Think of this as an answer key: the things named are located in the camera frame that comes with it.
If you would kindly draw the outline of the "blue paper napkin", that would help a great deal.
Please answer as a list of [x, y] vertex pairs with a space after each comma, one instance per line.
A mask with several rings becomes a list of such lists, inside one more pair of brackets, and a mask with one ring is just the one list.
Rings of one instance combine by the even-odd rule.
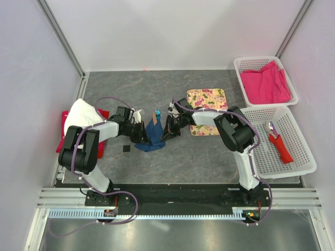
[[151, 119], [146, 126], [146, 133], [151, 143], [136, 143], [135, 148], [144, 152], [151, 152], [165, 147], [165, 142], [160, 140], [163, 134], [163, 128], [160, 120], [157, 120], [157, 122], [154, 123], [154, 120]]

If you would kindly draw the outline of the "blue metallic fork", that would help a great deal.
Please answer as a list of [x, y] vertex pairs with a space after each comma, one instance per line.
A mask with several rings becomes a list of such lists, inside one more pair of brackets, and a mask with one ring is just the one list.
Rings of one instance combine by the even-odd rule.
[[155, 116], [156, 116], [157, 118], [160, 118], [160, 117], [161, 117], [161, 113], [160, 113], [160, 110], [159, 110], [159, 109], [155, 110]]

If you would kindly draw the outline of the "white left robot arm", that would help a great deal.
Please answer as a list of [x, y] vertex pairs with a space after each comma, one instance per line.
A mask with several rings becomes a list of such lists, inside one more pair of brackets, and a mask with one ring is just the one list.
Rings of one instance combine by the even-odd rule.
[[113, 183], [97, 165], [98, 146], [111, 138], [127, 136], [132, 143], [150, 144], [140, 110], [119, 106], [109, 119], [87, 127], [69, 126], [59, 153], [60, 166], [81, 178], [104, 206], [115, 200]]

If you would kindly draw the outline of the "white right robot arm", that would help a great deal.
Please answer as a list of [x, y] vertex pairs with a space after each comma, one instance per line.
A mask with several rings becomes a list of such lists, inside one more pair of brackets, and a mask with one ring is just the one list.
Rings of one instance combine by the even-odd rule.
[[246, 206], [257, 202], [261, 194], [261, 185], [255, 171], [252, 151], [254, 137], [259, 135], [240, 108], [237, 106], [227, 110], [193, 108], [186, 98], [173, 101], [169, 105], [169, 114], [161, 140], [166, 141], [180, 136], [181, 129], [186, 126], [217, 128], [224, 145], [233, 153], [237, 163], [240, 188], [235, 197]]

